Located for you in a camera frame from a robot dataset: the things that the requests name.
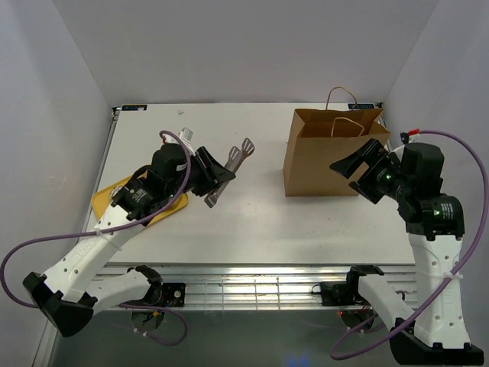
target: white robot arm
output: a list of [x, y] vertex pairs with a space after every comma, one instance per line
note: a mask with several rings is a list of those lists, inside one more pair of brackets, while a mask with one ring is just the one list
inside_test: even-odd
[[208, 205], [213, 207], [243, 159], [254, 150], [251, 141], [245, 139], [243, 149], [233, 147], [234, 153], [223, 167], [204, 147], [194, 152], [189, 139], [172, 135], [162, 135], [164, 144], [154, 153], [151, 165], [137, 170], [115, 194], [95, 225], [95, 236], [80, 241], [43, 274], [31, 272], [24, 279], [31, 299], [63, 336], [78, 333], [93, 315], [121, 303], [163, 306], [163, 280], [146, 265], [108, 280], [93, 279], [129, 239], [181, 193], [206, 195], [206, 202], [212, 198]]
[[[418, 311], [405, 330], [390, 339], [394, 358], [401, 365], [482, 365], [482, 350], [471, 344], [461, 308], [460, 278], [452, 273], [459, 261], [465, 232], [460, 202], [440, 193], [444, 157], [440, 149], [424, 143], [404, 146], [402, 160], [371, 139], [347, 158], [330, 167], [349, 178], [363, 163], [368, 169], [350, 187], [377, 203], [384, 195], [396, 200], [416, 265]], [[401, 300], [373, 265], [351, 268], [345, 294], [351, 301], [368, 302], [389, 331], [414, 311]], [[428, 307], [423, 306], [450, 279]]]

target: purple cable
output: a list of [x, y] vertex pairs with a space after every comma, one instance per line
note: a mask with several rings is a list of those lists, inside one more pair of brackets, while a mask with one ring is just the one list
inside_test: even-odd
[[[304, 323], [311, 327], [317, 327], [318, 329], [328, 329], [328, 330], [344, 330], [344, 326], [330, 326], [330, 325], [319, 325], [318, 323], [310, 323], [308, 321], [304, 321]], [[382, 330], [385, 327], [384, 323], [379, 323], [376, 327], [372, 327], [371, 329], [364, 330], [364, 333], [375, 333], [379, 330]]]
[[[168, 312], [168, 313], [171, 313], [171, 314], [175, 315], [176, 317], [178, 317], [180, 319], [180, 321], [182, 321], [182, 324], [183, 324], [183, 333], [182, 333], [182, 336], [180, 338], [178, 338], [177, 340], [172, 342], [172, 341], [160, 338], [159, 336], [155, 336], [155, 335], [152, 335], [149, 333], [146, 333], [146, 335], [145, 335], [145, 336], [149, 336], [151, 339], [156, 340], [157, 342], [163, 344], [164, 346], [178, 346], [182, 341], [185, 340], [186, 335], [189, 332], [189, 324], [186, 322], [185, 317], [183, 317], [183, 315], [180, 312], [177, 312], [175, 310], [171, 310], [170, 308], [156, 307], [156, 306], [133, 306], [132, 304], [119, 304], [119, 307], [130, 308], [132, 310], [156, 310], [156, 311]], [[114, 325], [117, 327], [121, 327], [122, 329], [136, 330], [139, 333], [144, 334], [144, 331], [139, 330], [138, 328], [130, 328], [130, 327], [118, 325], [116, 323]]]
[[[465, 141], [461, 140], [459, 137], [449, 134], [448, 132], [439, 132], [436, 130], [422, 130], [419, 132], [420, 134], [433, 134], [433, 135], [441, 135], [445, 136], [447, 138], [450, 138], [452, 140], [457, 141], [459, 144], [461, 144], [467, 151], [471, 154], [471, 156], [475, 159], [477, 165], [479, 166], [479, 169], [481, 170], [482, 174], [482, 182], [484, 185], [484, 204], [482, 206], [482, 216], [481, 216], [481, 221], [479, 222], [479, 227], [477, 232], [475, 233], [474, 241], [471, 243], [470, 247], [468, 248], [467, 252], [462, 256], [460, 261], [458, 262], [457, 265], [453, 267], [451, 270], [452, 274], [457, 274], [461, 267], [465, 265], [465, 263], [468, 261], [468, 259], [472, 256], [474, 253], [475, 249], [477, 248], [479, 242], [481, 241], [482, 233], [484, 231], [484, 227], [486, 224], [487, 220], [487, 211], [489, 210], [489, 180], [487, 179], [487, 172], [486, 169], [484, 168], [484, 164], [482, 163], [482, 160], [479, 158], [477, 153], [475, 153], [474, 149], [472, 149]], [[329, 355], [331, 356], [332, 359], [336, 361], [342, 361], [345, 359], [350, 359], [356, 356], [359, 356], [361, 354], [364, 354], [366, 352], [370, 352], [372, 349], [377, 348], [378, 346], [384, 344], [386, 341], [394, 338], [397, 334], [399, 334], [401, 331], [406, 329], [426, 308], [429, 307], [429, 305], [443, 292], [443, 290], [446, 288], [446, 286], [450, 283], [451, 279], [446, 278], [443, 279], [442, 283], [436, 288], [436, 290], [432, 293], [431, 296], [429, 296], [419, 308], [414, 311], [414, 313], [408, 317], [403, 323], [401, 323], [398, 327], [393, 329], [390, 333], [388, 333], [386, 336], [378, 340], [377, 342], [366, 346], [363, 349], [358, 350], [357, 352], [351, 352], [347, 353], [344, 355], [337, 354], [335, 351], [339, 347], [339, 345], [342, 343], [343, 340], [345, 340], [348, 336], [353, 334], [355, 330], [359, 329], [359, 326], [362, 325], [363, 322], [359, 325], [357, 325], [355, 328], [349, 330], [344, 336], [342, 336], [338, 342], [332, 347], [331, 352]]]
[[[160, 132], [160, 137], [163, 138], [163, 135], [169, 135], [172, 138], [174, 138], [178, 142], [178, 144], [180, 144], [182, 146], [183, 153], [185, 154], [186, 171], [185, 171], [185, 177], [183, 178], [183, 182], [182, 182], [180, 188], [175, 193], [175, 195], [168, 201], [167, 205], [165, 205], [163, 208], [161, 208], [157, 212], [155, 212], [153, 214], [150, 214], [149, 216], [147, 216], [147, 217], [145, 217], [143, 219], [139, 219], [139, 220], [136, 220], [134, 222], [130, 222], [128, 224], [124, 224], [123, 226], [116, 226], [116, 227], [112, 227], [112, 228], [103, 229], [103, 230], [100, 231], [101, 233], [110, 233], [110, 232], [122, 231], [123, 229], [131, 228], [131, 227], [134, 227], [134, 226], [137, 226], [139, 224], [143, 224], [145, 222], [148, 222], [148, 221], [152, 220], [155, 216], [160, 215], [162, 212], [164, 212], [170, 206], [172, 206], [175, 203], [176, 199], [178, 199], [178, 197], [185, 190], [185, 186], [186, 186], [187, 182], [189, 181], [189, 177], [190, 177], [190, 165], [191, 165], [191, 162], [190, 162], [190, 154], [189, 154], [189, 151], [187, 150], [187, 148], [186, 148], [185, 144], [183, 143], [183, 141], [181, 141], [180, 138], [178, 136], [176, 136], [174, 133], [168, 132], [166, 130], [162, 130]], [[66, 235], [50, 235], [48, 237], [40, 237], [38, 239], [30, 239], [29, 241], [22, 242], [20, 245], [15, 246], [3, 258], [2, 264], [0, 265], [0, 284], [2, 284], [2, 288], [3, 288], [4, 292], [5, 292], [5, 294], [7, 294], [7, 296], [9, 296], [10, 299], [13, 300], [15, 303], [20, 304], [21, 306], [30, 307], [30, 308], [37, 308], [37, 306], [35, 304], [29, 304], [28, 302], [24, 302], [23, 300], [17, 298], [10, 291], [10, 289], [8, 288], [8, 285], [7, 285], [7, 281], [5, 280], [5, 266], [7, 265], [8, 260], [13, 256], [13, 254], [16, 253], [18, 250], [20, 250], [21, 248], [24, 248], [26, 246], [32, 245], [33, 243], [46, 242], [46, 241], [56, 241], [58, 239], [77, 239], [79, 237], [91, 237], [91, 236], [94, 236], [94, 235], [97, 235], [97, 232], [96, 231], [81, 232], [81, 233], [70, 233], [70, 234], [66, 234]]]

